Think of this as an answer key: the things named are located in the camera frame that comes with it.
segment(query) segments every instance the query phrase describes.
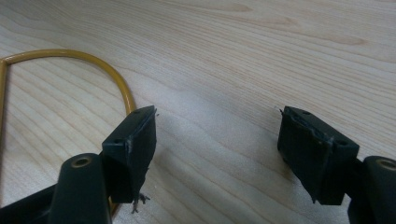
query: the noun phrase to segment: clamp jaw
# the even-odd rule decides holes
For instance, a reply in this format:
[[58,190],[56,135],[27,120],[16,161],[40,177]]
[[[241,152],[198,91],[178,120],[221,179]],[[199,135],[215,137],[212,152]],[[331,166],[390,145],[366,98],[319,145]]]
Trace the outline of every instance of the clamp jaw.
[[99,154],[65,161],[58,183],[0,209],[0,223],[111,223],[108,198],[133,203],[156,147],[155,108],[137,109],[103,142]]
[[351,199],[350,223],[396,222],[396,161],[359,161],[359,145],[313,114],[286,106],[277,148],[312,201],[340,205]]

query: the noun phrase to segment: black mounting arm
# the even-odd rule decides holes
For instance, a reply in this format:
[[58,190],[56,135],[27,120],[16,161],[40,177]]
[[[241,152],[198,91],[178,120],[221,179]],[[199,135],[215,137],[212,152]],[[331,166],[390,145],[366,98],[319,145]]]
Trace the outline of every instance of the black mounting arm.
[[352,199],[350,223],[396,223],[396,161],[356,157],[359,145],[311,113],[286,106],[277,148],[313,202]]
[[0,223],[111,223],[108,197],[134,202],[135,210],[157,142],[155,111],[148,106],[128,115],[101,154],[65,161],[58,184],[1,208]]

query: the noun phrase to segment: light wood surface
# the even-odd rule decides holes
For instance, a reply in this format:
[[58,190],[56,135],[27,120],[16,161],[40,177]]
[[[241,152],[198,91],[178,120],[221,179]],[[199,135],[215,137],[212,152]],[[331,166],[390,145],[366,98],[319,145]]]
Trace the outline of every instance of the light wood surface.
[[[348,223],[312,204],[276,149],[281,116],[308,110],[396,159],[394,0],[0,1],[0,58],[65,48],[111,63],[137,106],[158,108],[150,198],[114,223]],[[0,206],[100,152],[122,121],[116,85],[77,60],[9,72]]]

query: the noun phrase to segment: amber rubber tubing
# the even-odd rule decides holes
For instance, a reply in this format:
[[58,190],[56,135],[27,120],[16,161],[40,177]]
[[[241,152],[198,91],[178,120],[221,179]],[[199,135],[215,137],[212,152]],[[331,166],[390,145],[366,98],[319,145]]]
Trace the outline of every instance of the amber rubber tubing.
[[[0,139],[3,139],[2,130],[3,130],[3,114],[4,114],[6,83],[7,83],[7,67],[14,63],[20,63],[32,59],[48,58],[48,57],[66,57],[66,58],[81,59],[82,61],[93,63],[98,67],[102,68],[114,79],[117,86],[119,87],[124,101],[126,115],[130,114],[132,111],[135,110],[134,97],[132,96],[125,80],[122,78],[120,73],[107,62],[91,54],[77,50],[72,50],[72,49],[41,49],[41,50],[28,51],[0,59]],[[117,205],[110,201],[110,211],[112,215],[115,212],[116,208]]]

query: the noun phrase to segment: screw hole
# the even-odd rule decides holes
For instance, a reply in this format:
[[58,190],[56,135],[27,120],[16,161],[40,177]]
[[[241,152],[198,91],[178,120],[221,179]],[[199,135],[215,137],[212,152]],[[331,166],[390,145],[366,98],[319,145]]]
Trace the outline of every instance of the screw hole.
[[396,164],[393,161],[386,161],[383,159],[379,159],[376,162],[385,169],[396,171]]
[[86,165],[88,165],[90,163],[91,163],[91,158],[82,157],[82,158],[78,158],[78,159],[74,160],[72,162],[72,167],[73,168],[80,168],[80,167],[86,166]]
[[120,138],[118,138],[118,139],[114,139],[114,143],[115,144],[118,144],[118,143],[121,143],[123,140],[122,139],[120,139]]
[[344,140],[335,140],[335,144],[340,145],[340,146],[346,146],[347,142]]

